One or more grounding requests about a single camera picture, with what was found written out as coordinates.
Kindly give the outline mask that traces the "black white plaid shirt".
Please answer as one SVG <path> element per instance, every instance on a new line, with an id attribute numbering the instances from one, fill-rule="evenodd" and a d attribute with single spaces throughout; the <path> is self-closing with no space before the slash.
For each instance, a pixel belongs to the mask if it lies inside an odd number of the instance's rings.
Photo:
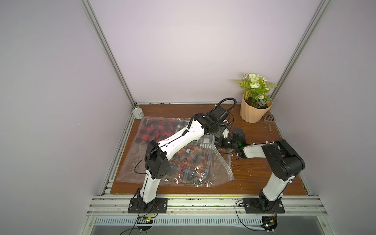
<path id="1" fill-rule="evenodd" d="M 184 129 L 188 124 L 189 124 L 189 119 L 180 119 L 178 124 L 177 124 L 175 133 Z M 200 146 L 200 147 L 203 147 L 203 148 L 211 148 L 212 144 L 214 143 L 214 140 L 215 140 L 214 136 L 211 135 L 211 134 L 208 134 L 208 135 L 203 135 L 198 140 L 193 140 L 192 142 L 190 142 L 190 144 Z"/>

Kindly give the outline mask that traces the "clear plastic vacuum bag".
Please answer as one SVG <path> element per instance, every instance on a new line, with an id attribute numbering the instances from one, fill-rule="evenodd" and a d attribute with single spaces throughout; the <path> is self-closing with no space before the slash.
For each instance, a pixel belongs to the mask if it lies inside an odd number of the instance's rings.
<path id="1" fill-rule="evenodd" d="M 213 135 L 204 135 L 179 149 L 170 160 L 160 157 L 154 144 L 171 137 L 163 148 L 183 139 L 179 131 L 188 119 L 144 117 L 120 168 L 116 181 L 141 184 L 151 173 L 162 186 L 215 187 L 234 180 L 231 155 L 221 155 Z"/>

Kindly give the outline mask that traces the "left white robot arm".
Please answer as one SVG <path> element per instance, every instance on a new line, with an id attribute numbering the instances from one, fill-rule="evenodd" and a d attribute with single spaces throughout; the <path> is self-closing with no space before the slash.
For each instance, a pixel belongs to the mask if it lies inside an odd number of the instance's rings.
<path id="1" fill-rule="evenodd" d="M 206 113 L 193 114 L 188 125 L 171 137 L 159 142 L 149 142 L 144 157 L 145 180 L 142 188 L 137 191 L 140 204 L 149 205 L 155 201 L 160 181 L 170 170 L 169 161 L 179 150 L 204 135 L 214 136 L 214 143 L 217 146 L 221 146 L 223 140 L 229 137 L 228 127 L 233 121 L 228 121 L 228 117 L 232 116 L 231 110 L 236 104 L 227 109 L 222 107 L 221 104 L 228 100 L 230 98 L 220 101 Z"/>

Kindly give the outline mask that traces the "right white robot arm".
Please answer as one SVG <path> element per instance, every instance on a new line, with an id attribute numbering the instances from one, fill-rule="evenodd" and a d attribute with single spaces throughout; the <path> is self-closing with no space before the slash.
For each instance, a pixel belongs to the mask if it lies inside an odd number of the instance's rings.
<path id="1" fill-rule="evenodd" d="M 260 191 L 259 199 L 252 207 L 269 211 L 278 204 L 284 190 L 306 165 L 300 155 L 284 139 L 261 145 L 250 145 L 242 129 L 234 129 L 230 135 L 227 130 L 221 137 L 216 137 L 215 146 L 231 149 L 243 159 L 265 158 L 272 174 L 266 186 Z"/>

